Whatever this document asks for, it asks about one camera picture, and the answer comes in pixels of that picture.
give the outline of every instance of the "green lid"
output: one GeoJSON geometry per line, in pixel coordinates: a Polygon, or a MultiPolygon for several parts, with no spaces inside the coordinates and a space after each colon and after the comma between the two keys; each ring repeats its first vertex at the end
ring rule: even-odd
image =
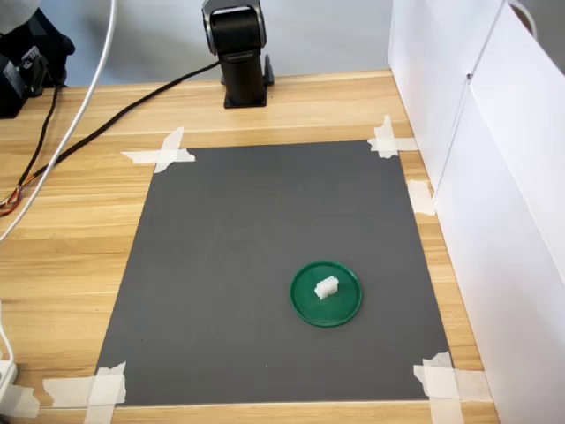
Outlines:
{"type": "Polygon", "coordinates": [[[359,280],[341,263],[313,262],[303,267],[290,285],[290,302],[298,316],[316,327],[337,327],[349,321],[359,310],[363,292],[359,280]],[[316,284],[334,276],[337,292],[320,300],[316,284]]]}

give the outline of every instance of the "white wall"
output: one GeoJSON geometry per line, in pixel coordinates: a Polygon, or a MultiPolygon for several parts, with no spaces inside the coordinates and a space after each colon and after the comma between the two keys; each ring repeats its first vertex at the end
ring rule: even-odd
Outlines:
{"type": "MultiPolygon", "coordinates": [[[[215,61],[201,0],[119,0],[102,84],[169,81],[215,61]]],[[[275,76],[388,68],[392,0],[262,0],[275,76]]],[[[106,31],[109,0],[42,0],[41,9],[77,51],[69,86],[87,85],[106,31]]],[[[220,78],[219,68],[201,75],[220,78]]]]}
{"type": "Polygon", "coordinates": [[[395,0],[393,73],[501,422],[561,423],[565,77],[507,4],[452,25],[451,1],[395,0]]]}

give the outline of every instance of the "cord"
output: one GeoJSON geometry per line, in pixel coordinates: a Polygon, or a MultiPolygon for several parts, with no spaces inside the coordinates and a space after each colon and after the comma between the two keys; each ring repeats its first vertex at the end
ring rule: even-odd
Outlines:
{"type": "MultiPolygon", "coordinates": [[[[100,128],[98,128],[97,130],[95,130],[94,132],[90,133],[89,135],[87,135],[84,139],[77,141],[75,144],[73,144],[72,146],[70,146],[68,149],[66,149],[57,159],[56,159],[56,164],[61,163],[64,159],[66,159],[67,157],[69,157],[70,155],[72,155],[74,152],[76,152],[77,150],[79,150],[80,148],[83,148],[86,144],[88,144],[90,141],[96,139],[97,137],[99,137],[101,134],[105,133],[113,124],[115,124],[120,118],[122,118],[124,115],[126,115],[127,113],[129,113],[131,110],[137,108],[138,106],[140,106],[142,103],[147,102],[149,100],[151,100],[152,98],[156,97],[157,95],[159,95],[160,93],[163,93],[164,91],[169,90],[170,88],[173,88],[174,86],[177,86],[178,84],[180,84],[181,82],[183,82],[184,80],[188,80],[191,77],[194,77],[196,75],[199,75],[203,72],[209,71],[210,69],[215,68],[217,65],[219,65],[220,62],[214,62],[213,64],[209,64],[208,66],[204,66],[203,68],[200,68],[196,71],[193,72],[189,72],[186,75],[183,75],[182,77],[179,77],[177,79],[172,80],[171,82],[165,84],[164,86],[161,86],[159,88],[157,88],[155,91],[152,91],[151,93],[149,93],[148,95],[145,95],[144,97],[140,98],[138,101],[126,106],[125,108],[123,108],[122,110],[120,110],[116,115],[114,115],[113,117],[111,117],[104,125],[102,125],[100,128]]],[[[38,178],[43,172],[45,172],[45,170],[47,169],[47,166],[43,166],[41,167],[39,170],[37,170],[36,172],[34,172],[31,177],[27,177],[27,179],[24,181],[24,183],[21,185],[21,187],[16,187],[16,189],[12,192],[12,194],[8,197],[6,197],[3,201],[0,201],[0,217],[1,216],[6,216],[9,215],[11,212],[13,212],[17,207],[19,202],[21,201],[21,192],[27,187],[29,186],[36,178],[38,178]],[[11,203],[10,207],[7,208],[6,211],[2,211],[2,208],[5,207],[5,205],[7,205],[8,203],[11,203]]]]}
{"type": "Polygon", "coordinates": [[[5,379],[10,374],[11,368],[14,366],[14,351],[11,348],[10,340],[6,336],[4,331],[4,325],[2,324],[2,300],[0,300],[0,335],[2,335],[2,339],[4,340],[4,344],[6,345],[6,349],[8,349],[8,354],[10,355],[10,360],[8,362],[8,367],[6,368],[6,372],[2,374],[0,377],[0,388],[4,384],[5,379]]]}
{"type": "Polygon", "coordinates": [[[51,160],[49,161],[49,165],[47,166],[47,168],[43,172],[43,176],[41,177],[39,184],[37,185],[37,187],[35,187],[35,190],[32,193],[32,195],[30,196],[29,201],[27,201],[25,207],[21,210],[21,212],[19,212],[19,215],[10,224],[10,226],[4,232],[2,237],[0,237],[0,243],[2,243],[4,240],[6,240],[8,235],[13,231],[14,228],[16,228],[16,225],[18,225],[18,223],[24,217],[26,212],[31,208],[32,204],[34,203],[35,198],[39,194],[39,191],[43,188],[43,185],[45,184],[47,177],[49,176],[49,174],[53,170],[53,167],[55,166],[55,164],[57,162],[57,158],[59,157],[59,155],[61,155],[61,152],[63,151],[64,146],[67,144],[67,141],[71,138],[72,133],[74,133],[74,130],[77,127],[77,124],[82,119],[82,116],[84,115],[84,113],[87,109],[87,106],[90,103],[90,99],[92,98],[92,95],[94,93],[94,89],[96,88],[96,85],[98,84],[98,79],[100,78],[100,75],[102,74],[102,69],[104,68],[104,65],[106,64],[106,59],[108,58],[109,47],[112,43],[112,38],[114,36],[114,28],[115,27],[116,27],[116,0],[111,0],[110,12],[109,12],[108,31],[106,33],[106,40],[104,42],[104,48],[102,49],[100,62],[98,63],[98,67],[96,68],[96,72],[94,73],[94,77],[92,79],[90,87],[88,88],[87,95],[85,96],[85,99],[83,100],[82,104],[80,105],[80,109],[77,112],[77,115],[72,120],[71,126],[69,126],[69,129],[67,130],[63,139],[61,140],[61,143],[59,144],[55,153],[51,157],[51,160]]]}
{"type": "Polygon", "coordinates": [[[51,102],[51,107],[49,108],[49,113],[45,117],[45,121],[43,121],[43,127],[41,128],[41,135],[39,137],[39,142],[37,143],[37,148],[35,148],[34,155],[32,156],[31,160],[29,161],[29,164],[27,165],[26,170],[24,170],[24,173],[21,174],[21,177],[19,178],[19,181],[18,181],[18,186],[21,186],[24,183],[24,181],[26,181],[26,178],[29,175],[29,171],[34,166],[34,163],[37,160],[37,156],[39,155],[39,152],[41,151],[41,148],[43,147],[43,141],[45,140],[45,134],[47,133],[49,121],[51,120],[51,117],[53,116],[53,111],[55,110],[55,105],[57,104],[57,97],[59,96],[59,91],[61,91],[61,88],[62,88],[62,86],[60,86],[60,85],[55,86],[55,90],[53,91],[53,101],[51,102]]]}

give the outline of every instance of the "wooden tabletop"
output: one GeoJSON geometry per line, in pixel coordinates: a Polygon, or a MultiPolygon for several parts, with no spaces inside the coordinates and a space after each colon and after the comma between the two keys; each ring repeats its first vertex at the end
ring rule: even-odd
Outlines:
{"type": "MultiPolygon", "coordinates": [[[[156,84],[99,87],[70,143],[99,127],[156,84]]],[[[86,90],[66,88],[51,120],[43,165],[86,90]]],[[[0,121],[0,197],[25,169],[51,102],[51,90],[0,121]]],[[[153,175],[122,151],[159,149],[185,128],[181,147],[366,140],[390,115],[397,137],[412,137],[390,71],[279,78],[266,108],[225,110],[216,82],[184,83],[124,117],[58,165],[35,204],[0,245],[4,326],[19,365],[18,385],[33,387],[40,416],[16,422],[81,423],[84,410],[51,408],[44,378],[93,375],[153,175]]],[[[407,179],[428,180],[419,152],[400,154],[407,179]]],[[[3,231],[13,219],[0,219],[3,231]]],[[[482,364],[436,216],[416,215],[455,366],[482,364]]],[[[468,423],[498,422],[493,404],[463,403],[468,423]]],[[[118,406],[113,422],[430,423],[429,403],[362,402],[206,406],[118,406]]]]}

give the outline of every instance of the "white tape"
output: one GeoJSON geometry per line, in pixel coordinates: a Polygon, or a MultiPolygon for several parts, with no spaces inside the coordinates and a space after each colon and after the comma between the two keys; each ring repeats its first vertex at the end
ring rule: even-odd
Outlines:
{"type": "Polygon", "coordinates": [[[411,179],[408,181],[408,195],[414,213],[435,215],[432,195],[425,181],[411,179]]]}
{"type": "Polygon", "coordinates": [[[173,162],[194,162],[196,157],[184,148],[179,149],[183,139],[184,127],[180,126],[169,134],[162,143],[161,150],[142,150],[139,152],[122,152],[133,160],[134,164],[155,163],[154,173],[166,170],[173,162]]]}
{"type": "Polygon", "coordinates": [[[87,407],[85,424],[111,423],[116,404],[125,402],[125,362],[100,368],[96,376],[51,378],[43,388],[53,398],[53,407],[87,407]]]}
{"type": "Polygon", "coordinates": [[[90,398],[85,424],[110,424],[118,400],[125,401],[125,362],[114,368],[100,368],[90,398]]]}
{"type": "Polygon", "coordinates": [[[395,138],[390,116],[386,115],[381,126],[374,129],[374,139],[367,140],[372,152],[379,152],[379,157],[389,159],[398,156],[399,150],[418,150],[416,141],[412,138],[395,138]]]}
{"type": "Polygon", "coordinates": [[[0,415],[15,418],[35,418],[39,413],[39,400],[33,387],[9,385],[0,403],[0,415]]]}
{"type": "Polygon", "coordinates": [[[463,424],[461,401],[493,402],[485,373],[453,369],[448,352],[422,364],[414,366],[414,375],[430,398],[433,424],[463,424]]]}

